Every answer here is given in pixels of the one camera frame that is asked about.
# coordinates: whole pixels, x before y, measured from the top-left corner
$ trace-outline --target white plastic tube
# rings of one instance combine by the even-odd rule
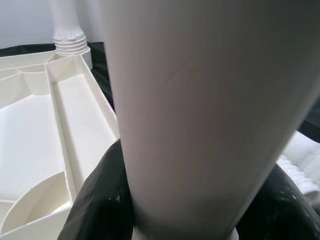
[[[226,239],[320,90],[320,5],[100,1],[137,229]]]
[[[82,54],[88,51],[87,39],[79,25],[74,0],[49,0],[56,50],[61,55]]]

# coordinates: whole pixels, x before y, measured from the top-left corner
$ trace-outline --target white pole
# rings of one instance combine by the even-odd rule
[[[320,5],[100,3],[137,229],[226,239],[319,93]]]
[[[49,0],[56,50],[61,55],[82,54],[89,51],[86,36],[79,25],[74,0]]]

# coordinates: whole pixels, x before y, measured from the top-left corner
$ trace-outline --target white threaded fitting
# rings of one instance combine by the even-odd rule
[[[61,55],[81,54],[88,50],[87,39],[79,25],[74,0],[49,0],[53,23],[53,40]]]

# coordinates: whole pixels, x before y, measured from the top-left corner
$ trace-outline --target white plastic tray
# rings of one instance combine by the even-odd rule
[[[87,57],[0,57],[1,240],[56,239],[84,181],[119,137]]]

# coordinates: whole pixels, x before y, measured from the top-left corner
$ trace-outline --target white wall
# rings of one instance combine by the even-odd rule
[[[80,25],[88,41],[102,41],[98,0],[74,1]],[[47,0],[0,0],[0,49],[53,43],[53,33],[54,26]]]

